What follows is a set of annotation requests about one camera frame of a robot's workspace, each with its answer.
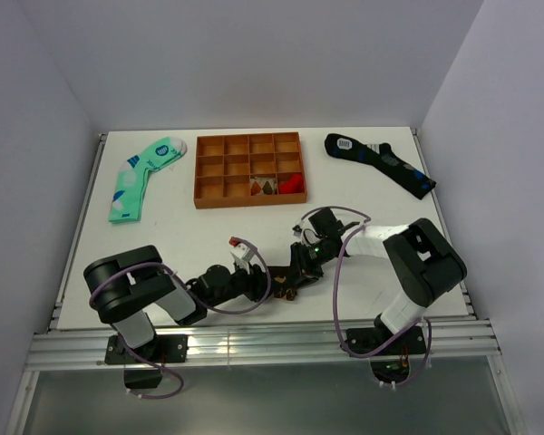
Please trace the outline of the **brown argyle sock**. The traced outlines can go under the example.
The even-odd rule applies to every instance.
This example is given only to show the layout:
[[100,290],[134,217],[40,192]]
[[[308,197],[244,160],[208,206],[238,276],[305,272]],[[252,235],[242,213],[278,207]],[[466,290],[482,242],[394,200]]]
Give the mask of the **brown argyle sock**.
[[290,266],[271,266],[272,293],[275,298],[294,301],[297,296],[299,273]]

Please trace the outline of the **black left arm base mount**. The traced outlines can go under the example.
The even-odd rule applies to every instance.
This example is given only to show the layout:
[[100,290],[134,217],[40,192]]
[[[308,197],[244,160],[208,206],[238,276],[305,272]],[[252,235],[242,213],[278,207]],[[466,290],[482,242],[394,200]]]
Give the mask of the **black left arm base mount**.
[[[123,384],[127,392],[147,400],[167,399],[179,394],[184,386],[180,374],[169,368],[170,363],[184,363],[187,358],[188,336],[185,334],[155,335],[149,343],[130,348],[121,335],[113,335],[108,343],[104,364],[122,366]],[[171,392],[153,393],[162,381],[177,383]]]

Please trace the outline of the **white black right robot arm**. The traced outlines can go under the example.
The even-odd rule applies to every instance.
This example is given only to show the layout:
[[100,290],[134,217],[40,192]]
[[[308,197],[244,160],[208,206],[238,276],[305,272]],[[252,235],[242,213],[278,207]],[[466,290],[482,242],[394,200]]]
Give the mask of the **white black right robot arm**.
[[365,213],[349,211],[362,219],[344,224],[335,210],[345,207],[315,208],[293,227],[301,237],[290,247],[290,264],[276,272],[283,281],[276,294],[287,300],[297,291],[324,276],[323,266],[335,261],[333,308],[344,261],[353,256],[383,258],[390,262],[401,290],[375,320],[374,342],[384,353],[394,353],[428,307],[463,281],[467,268],[461,257],[438,228],[427,218],[400,226],[375,226]]

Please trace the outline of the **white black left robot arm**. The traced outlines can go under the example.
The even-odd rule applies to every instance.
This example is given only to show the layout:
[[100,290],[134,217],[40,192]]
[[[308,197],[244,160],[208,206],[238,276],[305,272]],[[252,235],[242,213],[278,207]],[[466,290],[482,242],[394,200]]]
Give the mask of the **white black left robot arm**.
[[247,314],[271,296],[266,263],[251,263],[253,257],[262,257],[256,247],[238,237],[229,243],[233,271],[214,265],[188,282],[162,261],[153,245],[97,260],[83,271],[89,306],[117,332],[130,356],[147,362],[159,350],[158,335],[144,312],[148,306],[159,306],[176,324],[187,326],[206,318],[209,311]]

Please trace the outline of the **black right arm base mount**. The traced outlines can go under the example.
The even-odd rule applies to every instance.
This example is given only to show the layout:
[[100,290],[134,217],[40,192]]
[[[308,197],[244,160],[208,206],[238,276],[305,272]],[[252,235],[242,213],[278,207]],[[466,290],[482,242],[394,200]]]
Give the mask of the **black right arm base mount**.
[[377,325],[365,328],[345,330],[345,343],[354,353],[373,353],[377,348],[390,342],[376,354],[388,357],[388,360],[371,362],[375,378],[380,382],[404,382],[411,374],[411,356],[429,356],[431,340],[426,338],[423,328],[414,325],[403,334],[392,334],[385,326]]

